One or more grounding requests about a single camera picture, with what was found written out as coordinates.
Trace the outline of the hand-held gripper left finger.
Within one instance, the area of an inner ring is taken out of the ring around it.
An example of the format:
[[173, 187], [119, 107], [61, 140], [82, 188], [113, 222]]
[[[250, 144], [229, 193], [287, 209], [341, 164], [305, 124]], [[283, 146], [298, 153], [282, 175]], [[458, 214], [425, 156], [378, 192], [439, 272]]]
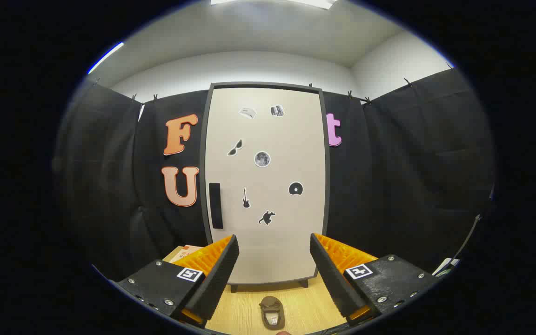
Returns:
[[166, 318], [205, 326], [214, 316], [239, 254], [233, 234], [174, 263], [153, 260], [111, 284]]

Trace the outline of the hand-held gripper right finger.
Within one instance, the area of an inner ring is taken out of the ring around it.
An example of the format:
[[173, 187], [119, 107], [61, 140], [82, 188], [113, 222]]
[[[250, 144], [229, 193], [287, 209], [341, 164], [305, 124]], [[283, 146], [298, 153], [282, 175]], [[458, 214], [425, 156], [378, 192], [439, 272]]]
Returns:
[[350, 326], [402, 309], [441, 280], [400, 256], [375, 257], [322, 234], [311, 234], [310, 254]]

